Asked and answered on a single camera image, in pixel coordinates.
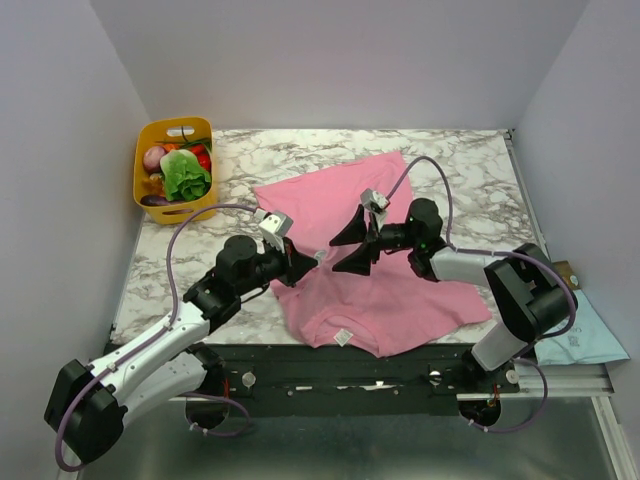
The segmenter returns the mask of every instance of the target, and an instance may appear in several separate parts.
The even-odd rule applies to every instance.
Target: light blue cloth
[[[629,358],[622,345],[609,331],[581,290],[576,290],[578,312],[573,328],[559,337],[536,344],[540,365],[572,365],[574,363],[605,363]],[[567,324],[565,320],[549,332]]]

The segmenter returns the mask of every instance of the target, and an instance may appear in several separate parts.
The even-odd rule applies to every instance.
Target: white label
[[[351,340],[351,337],[353,337],[353,333],[343,328],[338,333],[336,333],[336,336],[333,337],[333,339],[338,343],[338,345],[344,347],[349,342],[349,340]]]

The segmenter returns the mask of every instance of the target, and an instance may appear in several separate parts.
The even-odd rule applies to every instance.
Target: purple eggplant
[[[184,200],[174,200],[170,202],[161,195],[145,195],[140,199],[140,203],[147,207],[166,207],[167,205],[179,205],[184,203]]]

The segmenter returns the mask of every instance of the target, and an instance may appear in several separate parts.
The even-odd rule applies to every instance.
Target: white marble surface
[[[533,240],[507,149],[495,131],[430,130],[226,130],[214,132],[220,172],[220,201],[255,205],[251,187],[273,183],[365,156],[400,150],[407,163],[418,155],[435,158],[451,183],[455,200],[452,239],[458,246],[512,249]],[[435,200],[447,212],[438,172],[422,162],[409,174],[414,196]],[[225,239],[255,235],[250,215],[219,211],[193,223],[174,248],[174,273],[182,294],[214,265]],[[167,243],[175,227],[145,218],[112,341],[124,343],[171,308],[165,270]],[[488,291],[480,293],[493,313],[488,322],[468,325],[437,342],[479,340],[499,314]],[[297,343],[286,330],[282,309],[269,291],[209,337],[217,343]]]

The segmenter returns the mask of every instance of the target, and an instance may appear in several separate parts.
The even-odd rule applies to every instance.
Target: green lettuce
[[[197,200],[209,191],[211,174],[189,150],[172,150],[160,160],[167,200]]]

